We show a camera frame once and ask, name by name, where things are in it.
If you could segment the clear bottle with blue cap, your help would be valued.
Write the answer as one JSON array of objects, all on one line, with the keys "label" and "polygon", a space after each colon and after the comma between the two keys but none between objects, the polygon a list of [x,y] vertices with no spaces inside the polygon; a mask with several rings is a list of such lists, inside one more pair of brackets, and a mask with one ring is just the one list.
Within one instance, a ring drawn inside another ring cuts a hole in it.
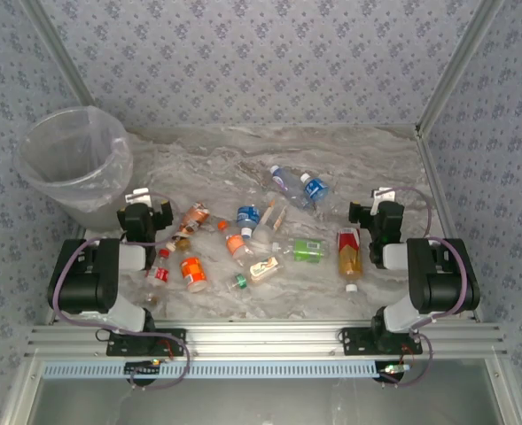
[{"label": "clear bottle with blue cap", "polygon": [[311,207],[311,201],[304,191],[300,178],[288,169],[274,165],[269,169],[272,180],[278,185],[284,197],[294,206],[301,210]]}]

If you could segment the clear bottle with orange stripes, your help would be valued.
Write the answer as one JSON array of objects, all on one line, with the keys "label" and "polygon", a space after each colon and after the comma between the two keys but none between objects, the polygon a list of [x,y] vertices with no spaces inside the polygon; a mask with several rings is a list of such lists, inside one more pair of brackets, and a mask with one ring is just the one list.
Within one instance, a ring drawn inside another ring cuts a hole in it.
[{"label": "clear bottle with orange stripes", "polygon": [[257,243],[270,243],[281,227],[286,213],[285,204],[277,204],[275,200],[271,200],[252,233],[252,240]]}]

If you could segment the aluminium frame post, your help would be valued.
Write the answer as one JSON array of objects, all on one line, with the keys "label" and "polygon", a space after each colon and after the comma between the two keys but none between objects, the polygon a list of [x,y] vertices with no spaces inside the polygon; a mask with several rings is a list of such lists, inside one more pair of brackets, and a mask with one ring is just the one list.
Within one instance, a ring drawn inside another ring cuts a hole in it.
[{"label": "aluminium frame post", "polygon": [[479,0],[477,9],[417,122],[416,131],[420,139],[424,140],[432,130],[504,2],[505,0]]},{"label": "aluminium frame post", "polygon": [[95,99],[84,83],[41,1],[19,0],[19,2],[78,102],[83,106],[94,106]]}]

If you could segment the bright orange label bottle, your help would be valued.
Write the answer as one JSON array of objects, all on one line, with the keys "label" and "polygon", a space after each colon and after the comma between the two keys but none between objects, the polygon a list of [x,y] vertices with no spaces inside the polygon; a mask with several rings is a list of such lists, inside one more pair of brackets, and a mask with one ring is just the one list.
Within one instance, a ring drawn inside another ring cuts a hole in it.
[{"label": "bright orange label bottle", "polygon": [[191,293],[197,293],[207,288],[208,281],[205,271],[197,257],[183,259],[180,269],[185,280],[186,289]]}]

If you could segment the orange cap orange label bottle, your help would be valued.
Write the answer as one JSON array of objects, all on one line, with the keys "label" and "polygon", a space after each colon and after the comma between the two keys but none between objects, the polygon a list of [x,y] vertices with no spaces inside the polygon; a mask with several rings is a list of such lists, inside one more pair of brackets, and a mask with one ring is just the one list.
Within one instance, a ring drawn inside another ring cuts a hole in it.
[{"label": "orange cap orange label bottle", "polygon": [[238,228],[233,227],[226,220],[221,220],[217,227],[224,238],[227,251],[240,266],[244,267],[253,260],[253,252],[246,245]]}]

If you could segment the green label plastic bottle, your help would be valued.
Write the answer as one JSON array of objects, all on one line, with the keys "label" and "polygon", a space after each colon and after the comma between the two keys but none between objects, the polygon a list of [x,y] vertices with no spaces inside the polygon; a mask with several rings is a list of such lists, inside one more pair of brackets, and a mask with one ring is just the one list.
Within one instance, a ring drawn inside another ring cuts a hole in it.
[{"label": "green label plastic bottle", "polygon": [[270,245],[271,251],[296,262],[319,264],[328,254],[328,244],[322,239],[292,237]]}]

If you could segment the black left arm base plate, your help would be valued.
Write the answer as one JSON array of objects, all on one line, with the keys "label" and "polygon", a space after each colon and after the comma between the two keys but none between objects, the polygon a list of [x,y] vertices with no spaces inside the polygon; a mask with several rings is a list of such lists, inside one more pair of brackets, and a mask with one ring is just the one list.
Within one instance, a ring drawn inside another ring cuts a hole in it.
[{"label": "black left arm base plate", "polygon": [[108,357],[182,357],[183,348],[176,341],[157,336],[111,333],[106,347]]}]

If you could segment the copper label plastic bottle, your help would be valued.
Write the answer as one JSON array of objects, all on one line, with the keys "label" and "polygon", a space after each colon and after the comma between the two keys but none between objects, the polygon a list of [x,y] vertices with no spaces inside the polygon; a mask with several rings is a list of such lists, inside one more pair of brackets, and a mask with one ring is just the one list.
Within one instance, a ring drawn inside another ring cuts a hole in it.
[{"label": "copper label plastic bottle", "polygon": [[168,240],[166,247],[172,252],[176,251],[176,244],[182,239],[193,236],[208,219],[209,215],[209,210],[202,203],[197,202],[193,204],[183,215],[178,229]]}]

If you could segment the red yellow label amber bottle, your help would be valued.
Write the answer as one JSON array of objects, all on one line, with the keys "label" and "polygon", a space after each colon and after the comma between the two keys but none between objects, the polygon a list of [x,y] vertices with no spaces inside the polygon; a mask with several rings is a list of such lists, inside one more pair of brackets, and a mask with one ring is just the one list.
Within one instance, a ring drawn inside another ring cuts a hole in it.
[{"label": "red yellow label amber bottle", "polygon": [[346,281],[346,292],[358,291],[357,281],[362,278],[361,237],[359,228],[342,228],[338,232],[339,275]]}]

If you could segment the aluminium frame leg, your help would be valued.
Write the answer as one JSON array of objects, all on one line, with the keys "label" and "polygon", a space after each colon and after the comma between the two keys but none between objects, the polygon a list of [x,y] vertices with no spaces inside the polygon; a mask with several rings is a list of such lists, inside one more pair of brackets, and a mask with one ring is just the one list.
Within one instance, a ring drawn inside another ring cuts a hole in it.
[{"label": "aluminium frame leg", "polygon": [[508,359],[486,359],[486,367],[504,425],[522,425],[522,394]]},{"label": "aluminium frame leg", "polygon": [[23,360],[4,404],[0,425],[27,425],[42,376],[42,360]]}]

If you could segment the crushed blue label bottle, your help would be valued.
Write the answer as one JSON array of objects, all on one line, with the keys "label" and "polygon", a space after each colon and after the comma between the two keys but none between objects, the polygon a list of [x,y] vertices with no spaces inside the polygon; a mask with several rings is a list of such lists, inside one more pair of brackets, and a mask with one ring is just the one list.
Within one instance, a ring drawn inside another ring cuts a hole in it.
[{"label": "crushed blue label bottle", "polygon": [[236,224],[244,239],[249,239],[252,236],[260,218],[260,211],[255,205],[243,205],[237,209]]}]

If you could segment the blue label bottle white cap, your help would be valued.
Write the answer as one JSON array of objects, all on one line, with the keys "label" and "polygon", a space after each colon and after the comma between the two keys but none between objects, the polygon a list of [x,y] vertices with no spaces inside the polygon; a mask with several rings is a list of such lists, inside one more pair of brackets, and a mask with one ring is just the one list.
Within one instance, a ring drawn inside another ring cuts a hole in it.
[{"label": "blue label bottle white cap", "polygon": [[308,198],[317,209],[323,211],[330,198],[329,186],[321,179],[308,173],[302,174],[300,181],[304,185],[304,191]]}]

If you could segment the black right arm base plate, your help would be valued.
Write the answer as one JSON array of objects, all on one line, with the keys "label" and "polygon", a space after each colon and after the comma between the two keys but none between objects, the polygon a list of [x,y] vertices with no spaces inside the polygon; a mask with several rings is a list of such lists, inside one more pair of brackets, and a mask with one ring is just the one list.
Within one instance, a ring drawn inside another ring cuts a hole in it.
[{"label": "black right arm base plate", "polygon": [[346,356],[401,356],[422,354],[423,347],[408,334],[371,328],[343,328],[340,341]]}]

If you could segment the beige label plastic bottle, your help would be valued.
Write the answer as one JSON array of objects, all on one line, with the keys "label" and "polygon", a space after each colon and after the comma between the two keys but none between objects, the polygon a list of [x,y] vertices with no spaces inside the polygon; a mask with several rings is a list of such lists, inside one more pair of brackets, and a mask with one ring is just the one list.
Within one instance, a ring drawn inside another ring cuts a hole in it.
[{"label": "beige label plastic bottle", "polygon": [[256,259],[246,267],[247,278],[252,284],[260,284],[278,274],[283,267],[282,260],[276,256]]}]

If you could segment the red label cola bottle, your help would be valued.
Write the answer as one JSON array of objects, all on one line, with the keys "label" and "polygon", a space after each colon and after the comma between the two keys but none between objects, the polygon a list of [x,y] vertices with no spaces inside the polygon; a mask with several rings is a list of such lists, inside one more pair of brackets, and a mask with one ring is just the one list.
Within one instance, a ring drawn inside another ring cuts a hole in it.
[{"label": "red label cola bottle", "polygon": [[165,300],[169,277],[170,250],[160,249],[144,278],[144,301],[147,305],[158,306]]}]

